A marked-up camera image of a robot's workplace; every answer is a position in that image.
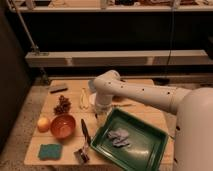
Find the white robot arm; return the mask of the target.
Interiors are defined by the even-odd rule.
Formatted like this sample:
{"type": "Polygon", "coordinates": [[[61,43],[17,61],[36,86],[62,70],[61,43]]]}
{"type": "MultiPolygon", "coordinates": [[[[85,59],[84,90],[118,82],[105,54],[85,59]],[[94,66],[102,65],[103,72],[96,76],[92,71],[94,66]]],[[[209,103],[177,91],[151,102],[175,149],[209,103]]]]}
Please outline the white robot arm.
{"type": "Polygon", "coordinates": [[[115,70],[97,76],[93,84],[97,112],[108,107],[116,95],[176,115],[173,171],[213,171],[213,88],[122,82],[115,70]]]}

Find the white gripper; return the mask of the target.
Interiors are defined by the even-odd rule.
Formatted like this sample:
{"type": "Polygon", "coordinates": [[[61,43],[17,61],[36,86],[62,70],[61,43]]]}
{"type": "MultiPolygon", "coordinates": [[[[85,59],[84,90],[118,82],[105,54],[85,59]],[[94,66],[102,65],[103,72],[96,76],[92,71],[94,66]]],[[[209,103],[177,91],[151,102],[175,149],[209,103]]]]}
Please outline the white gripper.
{"type": "Polygon", "coordinates": [[[102,127],[110,113],[112,107],[110,105],[99,105],[95,106],[95,114],[97,119],[97,125],[102,127]]]}

